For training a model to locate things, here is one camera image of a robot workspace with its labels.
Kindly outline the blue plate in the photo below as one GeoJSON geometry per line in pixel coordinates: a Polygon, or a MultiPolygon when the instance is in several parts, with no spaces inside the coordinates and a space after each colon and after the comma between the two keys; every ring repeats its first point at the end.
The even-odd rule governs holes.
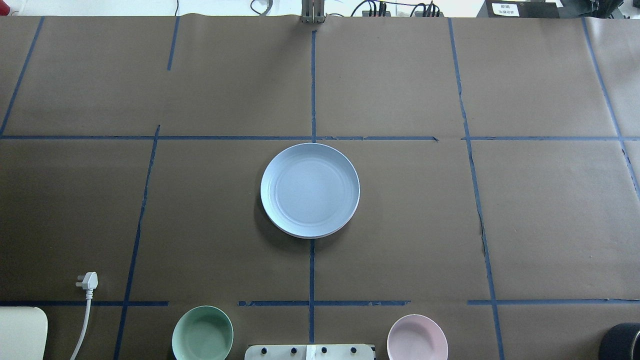
{"type": "Polygon", "coordinates": [[[260,200],[269,219],[355,214],[361,182],[342,152],[321,143],[300,143],[275,155],[263,171],[260,200]]]}

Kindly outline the pink plate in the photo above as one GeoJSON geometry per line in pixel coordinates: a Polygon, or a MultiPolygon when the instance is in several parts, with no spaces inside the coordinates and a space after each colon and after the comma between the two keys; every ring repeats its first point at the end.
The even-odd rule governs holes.
{"type": "Polygon", "coordinates": [[[275,216],[270,221],[279,230],[297,239],[323,239],[345,228],[354,218],[354,213],[329,215],[323,218],[275,216]]]}

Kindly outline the pink bowl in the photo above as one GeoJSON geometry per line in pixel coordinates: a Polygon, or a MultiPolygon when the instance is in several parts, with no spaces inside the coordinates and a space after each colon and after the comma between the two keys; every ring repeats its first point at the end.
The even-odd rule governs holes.
{"type": "Polygon", "coordinates": [[[422,314],[400,317],[386,340],[390,360],[447,360],[450,350],[441,327],[422,314]]]}

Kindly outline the green bowl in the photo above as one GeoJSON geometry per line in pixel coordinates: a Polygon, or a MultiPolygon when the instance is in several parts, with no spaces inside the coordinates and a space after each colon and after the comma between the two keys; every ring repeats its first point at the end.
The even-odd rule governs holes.
{"type": "Polygon", "coordinates": [[[221,309],[202,305],[176,323],[171,348],[176,360],[224,360],[234,341],[233,323],[221,309]]]}

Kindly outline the black box with label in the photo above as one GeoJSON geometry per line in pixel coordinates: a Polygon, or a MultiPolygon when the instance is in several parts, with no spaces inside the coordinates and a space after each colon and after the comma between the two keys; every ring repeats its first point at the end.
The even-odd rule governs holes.
{"type": "Polygon", "coordinates": [[[485,0],[476,18],[558,19],[555,2],[544,0],[485,0]]]}

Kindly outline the dark blue saucepan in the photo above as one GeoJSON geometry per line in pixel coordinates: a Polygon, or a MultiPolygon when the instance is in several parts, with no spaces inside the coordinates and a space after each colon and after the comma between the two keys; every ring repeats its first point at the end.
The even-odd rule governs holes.
{"type": "Polygon", "coordinates": [[[613,326],[602,337],[599,360],[639,360],[640,323],[624,322],[613,326]]]}

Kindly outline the aluminium frame post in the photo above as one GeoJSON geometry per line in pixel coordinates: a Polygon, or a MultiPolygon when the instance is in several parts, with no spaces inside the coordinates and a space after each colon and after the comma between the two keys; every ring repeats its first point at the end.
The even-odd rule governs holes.
{"type": "Polygon", "coordinates": [[[301,23],[322,24],[326,21],[325,0],[302,0],[301,23]]]}

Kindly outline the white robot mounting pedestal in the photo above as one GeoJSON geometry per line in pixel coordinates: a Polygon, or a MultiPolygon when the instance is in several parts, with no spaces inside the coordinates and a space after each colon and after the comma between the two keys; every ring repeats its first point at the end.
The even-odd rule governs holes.
{"type": "Polygon", "coordinates": [[[252,345],[245,360],[375,360],[374,345],[352,344],[263,344],[252,345]]]}

